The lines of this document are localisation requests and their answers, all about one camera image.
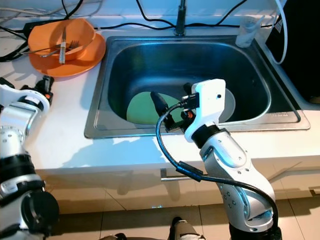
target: fork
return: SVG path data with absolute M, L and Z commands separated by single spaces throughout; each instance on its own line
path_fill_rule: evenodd
M 71 43 L 70 43 L 70 45 L 67 47 L 67 49 L 68 49 L 68 50 L 72 50 L 72 49 L 75 49 L 75 48 L 77 48 L 77 47 L 79 47 L 79 41 L 72 40 Z M 52 51 L 52 52 L 50 52 L 50 53 L 48 53 L 48 54 L 40 55 L 40 57 L 41 57 L 41 58 L 50 57 L 51 55 L 53 55 L 53 54 L 55 54 L 55 53 L 57 53 L 57 52 L 59 52 L 59 51 L 60 51 L 60 49 L 56 49 L 56 50 L 54 50 L 54 51 Z

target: bottle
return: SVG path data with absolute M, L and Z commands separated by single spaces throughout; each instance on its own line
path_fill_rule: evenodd
M 262 16 L 260 19 L 252 16 L 243 17 L 240 23 L 239 34 L 235 40 L 235 44 L 239 48 L 247 48 L 251 45 L 264 18 L 265 16 Z

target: cabinet handle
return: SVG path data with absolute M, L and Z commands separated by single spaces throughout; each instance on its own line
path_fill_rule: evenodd
M 190 177 L 184 176 L 184 175 L 168 176 L 167 169 L 165 168 L 160 169 L 160 177 L 161 177 L 161 182 L 184 181 L 184 180 L 191 179 Z
M 316 191 L 314 189 L 310 189 L 309 191 L 310 191 L 312 197 L 320 197 L 320 193 L 316 193 Z

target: black device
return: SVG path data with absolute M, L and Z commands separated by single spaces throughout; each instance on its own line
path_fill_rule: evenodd
M 288 28 L 286 57 L 281 64 L 302 97 L 320 104 L 318 68 L 318 1 L 287 0 L 283 11 Z M 274 58 L 279 61 L 284 50 L 284 28 L 279 20 L 266 41 Z

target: wall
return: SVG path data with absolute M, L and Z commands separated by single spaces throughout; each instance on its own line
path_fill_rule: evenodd
M 84 0 L 89 4 L 83 4 L 77 11 L 79 15 L 87 15 L 94 12 L 99 3 L 99 0 Z M 169 20 L 171 22 L 176 21 L 178 5 L 180 0 L 139 0 L 145 14 L 150 18 L 155 16 L 162 19 Z M 77 0 L 64 0 L 65 4 L 77 3 Z M 221 16 L 226 14 L 233 6 L 241 2 L 241 0 L 186 0 L 187 3 L 187 17 L 186 23 L 194 23 L 200 21 L 203 23 L 214 24 L 221 19 Z M 62 7 L 61 0 L 0 0 L 0 8 L 40 8 L 45 10 L 55 10 Z M 74 6 L 70 6 L 68 11 L 70 12 Z M 274 0 L 248 0 L 239 8 L 237 8 L 232 14 L 223 22 L 224 24 L 239 24 L 239 17 L 243 15 L 274 15 L 276 4 Z M 9 11 L 0 11 L 0 17 L 12 16 L 16 13 Z M 95 25 L 99 25 L 97 21 L 99 16 L 112 16 L 117 18 L 117 24 L 127 22 L 130 18 L 141 18 L 140 11 L 138 9 L 136 0 L 103 0 L 102 7 L 96 17 L 91 18 L 91 22 Z M 27 21 L 37 21 L 37 19 L 28 18 Z M 269 24 L 270 18 L 266 17 L 264 23 Z M 10 27 L 15 25 L 14 20 L 10 23 L 6 22 L 4 26 Z
M 64 0 L 65 4 L 77 3 L 75 0 Z M 188 15 L 222 15 L 240 0 L 187 0 Z M 180 0 L 140 0 L 147 15 L 176 15 Z M 61 7 L 61 0 L 10 0 L 0 1 L 2 8 L 41 8 L 53 10 Z M 89 13 L 96 9 L 98 3 L 83 5 L 79 14 Z M 235 14 L 263 15 L 275 9 L 274 0 L 248 0 L 239 7 Z M 104 0 L 98 15 L 139 15 L 136 0 Z

